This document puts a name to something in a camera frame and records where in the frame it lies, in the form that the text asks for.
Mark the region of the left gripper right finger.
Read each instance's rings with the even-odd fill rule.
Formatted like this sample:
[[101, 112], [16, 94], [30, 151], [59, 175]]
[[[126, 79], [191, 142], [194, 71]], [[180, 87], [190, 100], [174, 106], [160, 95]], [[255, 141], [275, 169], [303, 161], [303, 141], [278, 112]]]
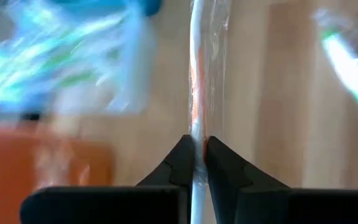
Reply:
[[291, 188], [214, 136], [206, 166], [217, 224], [358, 224], [358, 190]]

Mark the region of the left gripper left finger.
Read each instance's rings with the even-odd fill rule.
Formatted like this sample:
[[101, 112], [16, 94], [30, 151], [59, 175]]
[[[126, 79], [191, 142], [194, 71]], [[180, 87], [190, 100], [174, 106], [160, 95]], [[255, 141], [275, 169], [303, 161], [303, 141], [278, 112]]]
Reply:
[[21, 224], [190, 224], [194, 157], [184, 135], [135, 186], [38, 190], [22, 202]]

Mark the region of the green toothbrush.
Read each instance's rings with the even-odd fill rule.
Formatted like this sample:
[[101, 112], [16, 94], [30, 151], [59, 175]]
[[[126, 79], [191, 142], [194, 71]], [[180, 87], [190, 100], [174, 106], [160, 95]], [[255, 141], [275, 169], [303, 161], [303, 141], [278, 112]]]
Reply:
[[358, 102], [358, 21], [321, 8], [313, 19], [335, 74]]

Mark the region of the orange plastic bin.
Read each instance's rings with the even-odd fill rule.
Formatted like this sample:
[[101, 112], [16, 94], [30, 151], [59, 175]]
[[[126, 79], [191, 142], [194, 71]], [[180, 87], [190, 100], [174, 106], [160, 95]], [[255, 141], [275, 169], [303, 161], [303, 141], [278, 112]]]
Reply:
[[112, 184], [107, 144], [62, 136], [46, 125], [0, 123], [0, 224], [21, 224], [21, 202], [52, 186]]

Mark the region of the clear plastic bin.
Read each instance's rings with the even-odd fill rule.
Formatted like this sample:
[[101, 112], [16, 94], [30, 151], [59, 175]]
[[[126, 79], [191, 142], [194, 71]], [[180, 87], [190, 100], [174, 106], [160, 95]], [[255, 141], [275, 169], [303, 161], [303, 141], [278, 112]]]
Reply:
[[147, 103], [155, 39], [136, 6], [71, 13], [50, 0], [5, 0], [14, 24], [0, 40], [0, 110], [124, 114]]

